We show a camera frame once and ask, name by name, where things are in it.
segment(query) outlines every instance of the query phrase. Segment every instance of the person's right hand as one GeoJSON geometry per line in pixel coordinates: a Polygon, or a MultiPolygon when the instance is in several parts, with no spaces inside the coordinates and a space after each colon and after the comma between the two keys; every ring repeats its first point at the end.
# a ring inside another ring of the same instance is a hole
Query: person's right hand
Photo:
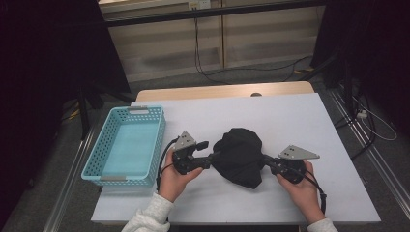
{"type": "MultiPolygon", "coordinates": [[[[304,160],[307,170],[313,174],[313,165],[311,162],[304,160]]],[[[313,177],[307,173],[307,176],[312,180],[313,177]]],[[[284,179],[280,174],[277,175],[279,183],[289,192],[292,201],[299,208],[302,214],[307,219],[307,223],[313,224],[316,221],[325,218],[319,207],[319,201],[317,199],[317,188],[304,179],[297,185],[294,185],[284,179]]]]}
{"type": "Polygon", "coordinates": [[[158,195],[167,199],[170,202],[174,202],[178,196],[184,191],[188,182],[195,179],[203,171],[202,167],[194,169],[187,175],[181,175],[172,165],[172,154],[174,150],[171,148],[168,150],[165,158],[165,168],[162,172],[160,191],[158,195]]]}

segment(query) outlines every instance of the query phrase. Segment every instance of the person's left hand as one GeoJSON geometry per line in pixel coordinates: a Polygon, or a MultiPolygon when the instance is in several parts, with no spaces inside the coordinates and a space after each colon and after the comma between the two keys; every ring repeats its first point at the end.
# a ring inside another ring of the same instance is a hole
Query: person's left hand
{"type": "Polygon", "coordinates": [[[158,192],[160,196],[170,202],[174,202],[184,191],[187,183],[195,179],[203,171],[202,167],[198,167],[192,172],[187,173],[187,175],[181,175],[173,165],[170,165],[172,163],[172,154],[173,149],[171,148],[166,153],[164,166],[166,168],[162,172],[160,191],[158,192]]]}

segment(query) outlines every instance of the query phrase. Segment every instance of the white table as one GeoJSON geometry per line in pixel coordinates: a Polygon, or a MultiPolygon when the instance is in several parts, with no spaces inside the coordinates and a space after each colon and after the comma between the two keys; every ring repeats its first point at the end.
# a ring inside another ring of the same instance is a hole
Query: white table
{"type": "MultiPolygon", "coordinates": [[[[207,156],[231,128],[246,128],[261,138],[262,152],[277,157],[289,144],[321,156],[312,160],[316,177],[328,194],[326,216],[335,223],[370,223],[380,217],[348,157],[327,111],[317,94],[257,98],[177,101],[140,101],[164,108],[166,129],[162,149],[183,131],[210,147],[195,152],[207,156]]],[[[175,202],[169,215],[174,224],[303,224],[268,167],[255,190],[230,183],[211,167],[175,202]]],[[[144,209],[154,189],[104,187],[92,221],[126,223],[136,209],[144,209]]]]}

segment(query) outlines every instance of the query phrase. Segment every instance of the black fabric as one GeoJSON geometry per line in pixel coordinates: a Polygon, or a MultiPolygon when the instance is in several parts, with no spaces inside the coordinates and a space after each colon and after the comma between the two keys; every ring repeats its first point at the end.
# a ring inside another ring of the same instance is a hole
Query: black fabric
{"type": "Polygon", "coordinates": [[[247,129],[231,129],[214,145],[212,165],[219,174],[237,185],[255,189],[261,182],[260,164],[262,141],[255,132],[247,129]]]}

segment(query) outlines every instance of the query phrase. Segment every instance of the blue plastic basket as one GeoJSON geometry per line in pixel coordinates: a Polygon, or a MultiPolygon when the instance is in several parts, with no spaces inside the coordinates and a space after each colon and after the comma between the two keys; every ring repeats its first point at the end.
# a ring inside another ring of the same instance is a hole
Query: blue plastic basket
{"type": "Polygon", "coordinates": [[[161,106],[111,109],[81,178],[99,186],[152,186],[164,130],[161,106]]]}

